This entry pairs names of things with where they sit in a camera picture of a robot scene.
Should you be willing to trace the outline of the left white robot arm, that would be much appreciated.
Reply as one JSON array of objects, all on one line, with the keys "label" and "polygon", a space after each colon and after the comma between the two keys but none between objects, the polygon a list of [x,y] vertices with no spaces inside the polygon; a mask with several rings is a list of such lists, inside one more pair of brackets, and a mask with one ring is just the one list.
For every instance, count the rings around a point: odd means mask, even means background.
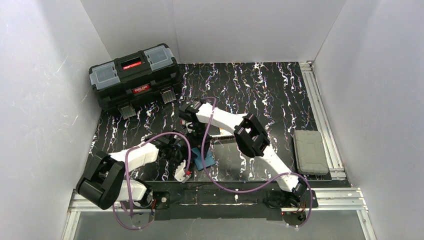
[{"label": "left white robot arm", "polygon": [[119,152],[96,152],[75,187],[76,192],[102,210],[120,202],[132,213],[134,207],[153,203],[152,190],[140,180],[131,178],[131,171],[161,159],[179,163],[174,177],[179,182],[190,178],[191,144],[178,131],[160,133],[138,145]]}]

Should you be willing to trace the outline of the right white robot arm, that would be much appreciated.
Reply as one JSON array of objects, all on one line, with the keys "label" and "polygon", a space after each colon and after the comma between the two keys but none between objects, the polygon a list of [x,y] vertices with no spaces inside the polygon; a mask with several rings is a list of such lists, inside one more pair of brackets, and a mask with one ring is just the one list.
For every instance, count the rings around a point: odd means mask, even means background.
[{"label": "right white robot arm", "polygon": [[306,178],[292,172],[279,158],[271,147],[268,132],[252,113],[234,114],[219,109],[215,103],[209,103],[206,99],[196,99],[184,103],[178,110],[178,116],[185,122],[192,123],[193,128],[189,133],[189,142],[199,150],[196,156],[200,158],[208,178],[211,178],[211,175],[206,167],[205,156],[210,148],[209,129],[211,126],[231,133],[243,155],[259,161],[273,173],[270,180],[248,190],[236,191],[212,180],[212,183],[219,189],[237,195],[250,194],[276,182],[280,190],[287,193],[294,203],[299,202],[306,192],[312,191]]}]

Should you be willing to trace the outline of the white plastic basket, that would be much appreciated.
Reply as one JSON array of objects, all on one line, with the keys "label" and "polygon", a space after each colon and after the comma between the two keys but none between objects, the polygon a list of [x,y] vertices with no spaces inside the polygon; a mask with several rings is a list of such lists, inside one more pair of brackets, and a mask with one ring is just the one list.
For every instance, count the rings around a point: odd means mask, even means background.
[{"label": "white plastic basket", "polygon": [[235,136],[229,132],[224,132],[223,134],[211,135],[211,144],[231,144],[235,143]]}]

